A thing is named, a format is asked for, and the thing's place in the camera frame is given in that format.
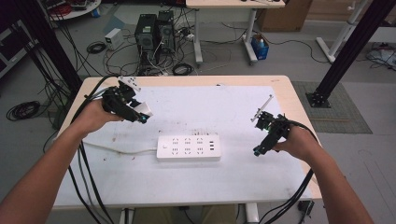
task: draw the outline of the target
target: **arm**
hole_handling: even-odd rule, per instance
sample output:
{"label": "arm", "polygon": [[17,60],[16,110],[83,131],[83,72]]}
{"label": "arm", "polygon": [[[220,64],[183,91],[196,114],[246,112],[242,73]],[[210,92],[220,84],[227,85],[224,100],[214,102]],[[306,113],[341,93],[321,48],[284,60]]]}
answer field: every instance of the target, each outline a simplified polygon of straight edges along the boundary
{"label": "arm", "polygon": [[45,223],[81,140],[116,120],[120,117],[105,112],[102,101],[88,104],[0,203],[0,223]]}
{"label": "arm", "polygon": [[329,223],[374,223],[335,160],[309,131],[292,126],[288,140],[276,144],[274,149],[288,151],[311,166],[318,180]]}

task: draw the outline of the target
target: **outlet socket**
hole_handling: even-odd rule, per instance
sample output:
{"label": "outlet socket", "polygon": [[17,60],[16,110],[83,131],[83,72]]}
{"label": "outlet socket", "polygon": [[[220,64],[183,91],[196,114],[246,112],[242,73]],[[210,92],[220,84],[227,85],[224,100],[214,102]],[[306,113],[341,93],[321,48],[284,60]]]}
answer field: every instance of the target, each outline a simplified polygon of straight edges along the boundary
{"label": "outlet socket", "polygon": [[219,161],[218,135],[172,135],[158,138],[158,161]]}

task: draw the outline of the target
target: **finger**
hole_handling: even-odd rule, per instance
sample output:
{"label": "finger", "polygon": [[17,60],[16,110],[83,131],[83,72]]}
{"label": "finger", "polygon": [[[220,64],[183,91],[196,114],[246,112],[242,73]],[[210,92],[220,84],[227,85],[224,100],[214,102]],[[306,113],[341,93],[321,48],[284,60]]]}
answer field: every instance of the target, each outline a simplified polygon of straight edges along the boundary
{"label": "finger", "polygon": [[124,118],[115,115],[115,114],[110,114],[109,115],[109,121],[120,121],[120,120],[124,120]]}

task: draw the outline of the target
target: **human hand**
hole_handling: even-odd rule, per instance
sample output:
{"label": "human hand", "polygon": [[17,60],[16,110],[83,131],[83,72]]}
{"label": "human hand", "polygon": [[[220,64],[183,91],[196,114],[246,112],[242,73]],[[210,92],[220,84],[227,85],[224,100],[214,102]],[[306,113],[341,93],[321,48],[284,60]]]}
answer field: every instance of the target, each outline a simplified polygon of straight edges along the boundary
{"label": "human hand", "polygon": [[288,139],[277,143],[273,150],[284,150],[295,158],[310,162],[312,154],[322,149],[308,130],[291,125]]}
{"label": "human hand", "polygon": [[94,100],[87,104],[70,127],[81,134],[87,135],[102,128],[109,121],[119,121],[123,118],[106,112],[102,100]]}

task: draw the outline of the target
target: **white tabletop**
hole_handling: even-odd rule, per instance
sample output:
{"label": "white tabletop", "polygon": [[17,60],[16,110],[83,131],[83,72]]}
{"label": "white tabletop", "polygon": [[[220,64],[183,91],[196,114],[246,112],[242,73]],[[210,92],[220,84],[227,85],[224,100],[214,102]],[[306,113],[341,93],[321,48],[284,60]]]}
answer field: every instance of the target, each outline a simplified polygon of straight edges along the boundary
{"label": "white tabletop", "polygon": [[[84,82],[63,129],[81,103],[81,96],[89,93],[97,81],[98,78],[88,78]],[[109,123],[86,141],[129,151],[156,147],[156,140],[161,134],[211,133],[219,134],[223,155],[220,161],[158,162],[155,152],[124,156],[98,147],[87,147],[96,184],[108,206],[279,201],[288,199],[301,184],[307,171],[306,164],[287,153],[270,152],[259,158],[252,153],[265,133],[254,128],[248,119],[265,102],[269,93],[279,101],[279,104],[273,101],[269,105],[270,112],[285,112],[290,119],[311,126],[309,121],[304,122],[307,117],[301,104],[290,103],[297,96],[286,77],[144,77],[139,81],[145,91],[138,93],[136,99],[147,101],[153,107],[154,117],[147,124],[126,121]],[[225,86],[216,87],[209,83]],[[272,87],[258,87],[263,83]],[[106,84],[114,85],[116,81],[109,80]],[[166,85],[178,87],[161,87]],[[223,102],[221,107],[206,109],[219,102]],[[227,112],[219,117],[216,110]],[[75,175],[79,176],[76,158],[72,167]],[[86,198],[80,177],[78,182]],[[303,198],[321,197],[315,181],[311,181],[309,189]],[[69,206],[79,207],[81,204],[67,174],[55,208]]]}

